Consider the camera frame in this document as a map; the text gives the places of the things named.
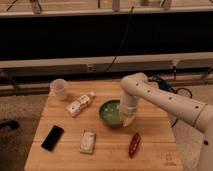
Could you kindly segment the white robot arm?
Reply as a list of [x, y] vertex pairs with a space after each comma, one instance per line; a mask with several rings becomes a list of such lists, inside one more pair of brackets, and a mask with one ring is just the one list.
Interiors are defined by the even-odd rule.
[[144, 73], [125, 76], [121, 88], [119, 114], [124, 126], [132, 122], [140, 98], [156, 105], [203, 134], [197, 171], [213, 171], [213, 105], [154, 88]]

